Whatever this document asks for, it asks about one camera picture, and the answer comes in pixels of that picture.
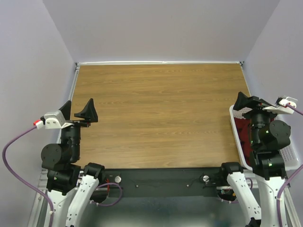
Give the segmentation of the dark red t shirt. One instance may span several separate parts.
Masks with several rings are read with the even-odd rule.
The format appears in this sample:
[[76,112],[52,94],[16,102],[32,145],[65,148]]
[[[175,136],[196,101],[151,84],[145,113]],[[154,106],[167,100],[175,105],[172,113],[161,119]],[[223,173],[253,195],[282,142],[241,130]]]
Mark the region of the dark red t shirt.
[[244,155],[245,162],[250,166],[250,153],[252,148],[250,147],[250,120],[234,118],[237,133],[240,140],[242,154]]

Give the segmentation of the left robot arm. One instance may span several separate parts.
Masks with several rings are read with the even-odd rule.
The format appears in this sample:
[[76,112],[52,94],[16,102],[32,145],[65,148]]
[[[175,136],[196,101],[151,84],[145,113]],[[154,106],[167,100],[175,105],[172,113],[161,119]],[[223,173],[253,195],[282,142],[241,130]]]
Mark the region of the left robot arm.
[[71,101],[59,110],[41,117],[46,129],[60,129],[59,143],[46,145],[41,152],[42,168],[47,172],[47,195],[53,211],[48,216],[55,227],[78,227],[83,212],[96,187],[105,182],[105,167],[88,163],[76,165],[80,159],[81,129],[98,122],[94,100],[90,99],[82,111],[71,120]]

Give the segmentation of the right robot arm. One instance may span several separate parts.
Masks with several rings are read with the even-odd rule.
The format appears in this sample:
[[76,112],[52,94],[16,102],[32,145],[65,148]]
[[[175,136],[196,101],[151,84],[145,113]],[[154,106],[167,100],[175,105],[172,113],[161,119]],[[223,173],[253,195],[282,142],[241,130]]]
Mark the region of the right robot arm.
[[247,184],[239,163],[221,165],[218,181],[235,192],[248,227],[286,227],[284,188],[287,186],[285,161],[280,150],[289,146],[291,127],[277,120],[279,114],[293,114],[287,107],[296,104],[280,97],[272,105],[257,96],[239,92],[233,106],[235,111],[250,108],[243,114],[250,120],[250,166],[257,181],[260,201]]

